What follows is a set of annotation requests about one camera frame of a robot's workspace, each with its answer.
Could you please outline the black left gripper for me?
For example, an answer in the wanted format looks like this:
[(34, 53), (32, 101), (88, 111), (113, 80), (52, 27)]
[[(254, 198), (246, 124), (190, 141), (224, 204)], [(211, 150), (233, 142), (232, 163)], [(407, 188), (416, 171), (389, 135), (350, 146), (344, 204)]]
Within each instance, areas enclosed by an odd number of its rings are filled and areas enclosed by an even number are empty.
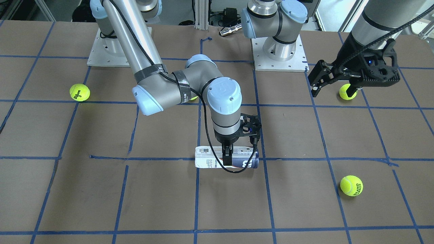
[(346, 84), (346, 96), (355, 97), (362, 86), (356, 85), (393, 85), (400, 81), (397, 71), (397, 55), (394, 50), (396, 41), (392, 38), (386, 41), (383, 49), (368, 48), (344, 64), (347, 68), (341, 73), (338, 68), (352, 53), (362, 47), (352, 34), (349, 34), (333, 64), (319, 60), (310, 74), (311, 94), (315, 98), (322, 87), (332, 84), (339, 79), (349, 80)]

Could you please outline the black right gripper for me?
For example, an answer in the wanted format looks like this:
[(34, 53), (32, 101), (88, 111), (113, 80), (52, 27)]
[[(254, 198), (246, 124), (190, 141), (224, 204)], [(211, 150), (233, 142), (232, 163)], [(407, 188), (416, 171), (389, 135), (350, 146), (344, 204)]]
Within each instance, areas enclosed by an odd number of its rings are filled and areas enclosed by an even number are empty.
[(222, 162), (223, 166), (232, 166), (233, 144), (240, 138), (240, 133), (235, 132), (229, 135), (223, 135), (215, 131), (215, 137), (222, 145)]

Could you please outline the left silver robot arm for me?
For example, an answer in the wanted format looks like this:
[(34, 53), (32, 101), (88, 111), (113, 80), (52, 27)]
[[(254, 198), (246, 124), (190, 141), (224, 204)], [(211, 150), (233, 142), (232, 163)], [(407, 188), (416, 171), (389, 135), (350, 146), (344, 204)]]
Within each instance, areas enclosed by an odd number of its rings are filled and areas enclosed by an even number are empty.
[[(385, 0), (370, 0), (335, 61), (317, 62), (308, 76), (313, 97), (338, 80), (349, 81), (348, 96), (363, 87), (388, 87), (400, 80), (393, 48), (400, 31), (376, 12), (376, 6), (385, 4)], [(251, 39), (266, 37), (263, 50), (271, 59), (289, 60), (307, 15), (307, 8), (297, 0), (251, 0), (241, 15), (243, 33)]]

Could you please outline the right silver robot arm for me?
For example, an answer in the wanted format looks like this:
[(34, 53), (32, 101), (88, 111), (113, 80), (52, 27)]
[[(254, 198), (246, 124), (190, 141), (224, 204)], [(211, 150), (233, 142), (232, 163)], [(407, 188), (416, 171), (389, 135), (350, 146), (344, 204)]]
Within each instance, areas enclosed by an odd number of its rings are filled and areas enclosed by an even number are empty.
[(137, 81), (132, 92), (142, 113), (149, 116), (198, 96), (211, 112), (216, 139), (222, 144), (222, 164), (232, 166), (233, 144), (241, 128), (239, 84), (223, 77), (202, 54), (169, 73), (145, 23), (159, 14), (159, 0), (91, 0), (90, 8), (102, 37), (120, 43)]

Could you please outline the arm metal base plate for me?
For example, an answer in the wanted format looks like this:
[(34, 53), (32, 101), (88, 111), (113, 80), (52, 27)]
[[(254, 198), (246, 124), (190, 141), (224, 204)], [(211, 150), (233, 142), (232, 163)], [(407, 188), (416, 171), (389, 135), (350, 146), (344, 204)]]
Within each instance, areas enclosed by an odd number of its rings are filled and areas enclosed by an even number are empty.
[(306, 72), (309, 70), (301, 37), (292, 44), (276, 42), (273, 37), (251, 39), (256, 71)]
[(101, 38), (98, 29), (89, 58), (88, 66), (98, 67), (129, 67), (127, 58), (118, 39)]

